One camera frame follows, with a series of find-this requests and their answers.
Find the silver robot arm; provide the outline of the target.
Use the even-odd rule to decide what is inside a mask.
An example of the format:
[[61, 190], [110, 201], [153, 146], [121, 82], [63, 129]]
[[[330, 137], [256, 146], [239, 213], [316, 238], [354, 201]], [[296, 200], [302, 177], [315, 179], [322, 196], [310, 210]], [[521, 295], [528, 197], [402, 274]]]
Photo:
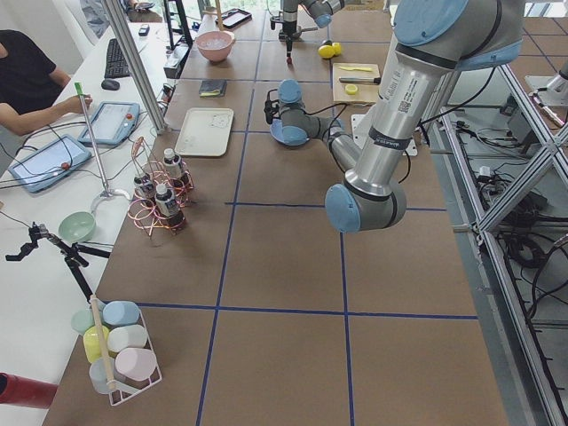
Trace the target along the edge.
[[303, 32], [312, 31], [311, 28], [301, 28], [298, 24], [300, 7], [303, 7], [313, 19], [317, 28], [324, 28], [331, 23], [332, 16], [345, 7], [345, 2], [344, 0], [283, 0], [280, 2], [278, 13], [270, 18], [270, 26], [271, 30], [275, 30], [277, 25], [281, 25], [279, 39], [286, 44], [288, 65], [293, 63], [291, 54], [294, 41], [298, 40]]
[[336, 230], [356, 233], [400, 221], [406, 196], [393, 173], [441, 77], [515, 59], [524, 13], [522, 1], [400, 2], [378, 99], [366, 114], [370, 127], [363, 146], [338, 120], [308, 114], [297, 81], [280, 83], [278, 97], [264, 104], [266, 121], [280, 118], [287, 146], [322, 140], [344, 170], [343, 182], [325, 197]]

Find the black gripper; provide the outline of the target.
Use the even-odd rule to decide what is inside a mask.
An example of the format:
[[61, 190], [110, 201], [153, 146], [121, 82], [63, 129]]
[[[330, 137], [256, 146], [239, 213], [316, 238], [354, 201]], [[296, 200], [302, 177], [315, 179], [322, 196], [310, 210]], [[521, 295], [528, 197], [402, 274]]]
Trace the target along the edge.
[[280, 119], [280, 99], [273, 98], [273, 93], [277, 94], [277, 89], [268, 90], [264, 101], [264, 117], [268, 125], [272, 125], [275, 120]]
[[279, 12], [270, 18], [271, 29], [281, 25], [278, 38], [286, 40], [286, 60], [292, 60], [293, 40], [298, 38], [297, 12]]

